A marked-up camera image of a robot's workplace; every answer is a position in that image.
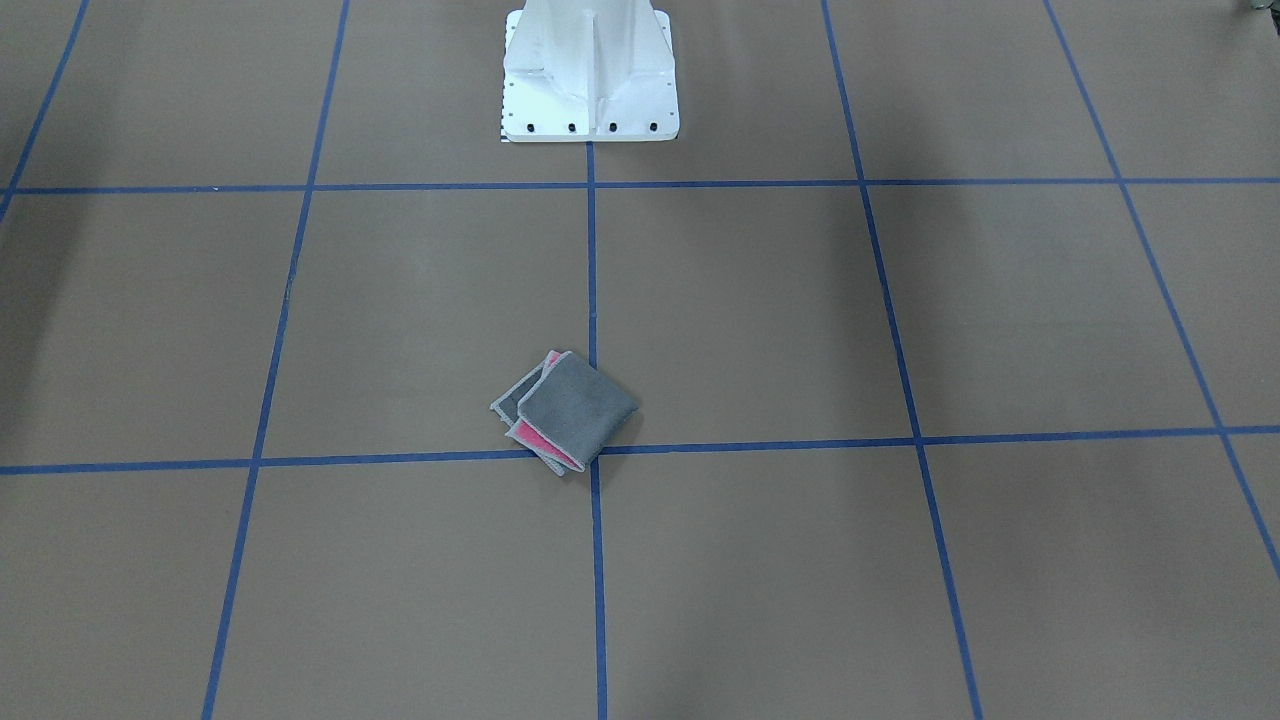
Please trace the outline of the pink and grey towel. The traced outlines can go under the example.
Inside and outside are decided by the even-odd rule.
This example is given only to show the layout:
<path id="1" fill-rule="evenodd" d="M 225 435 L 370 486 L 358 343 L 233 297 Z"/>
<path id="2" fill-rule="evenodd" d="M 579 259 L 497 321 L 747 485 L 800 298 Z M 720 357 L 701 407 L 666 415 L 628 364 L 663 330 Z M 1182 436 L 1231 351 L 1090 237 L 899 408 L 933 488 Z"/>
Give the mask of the pink and grey towel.
<path id="1" fill-rule="evenodd" d="M 576 352 L 553 348 L 489 410 L 507 438 L 564 477 L 586 471 L 639 405 Z"/>

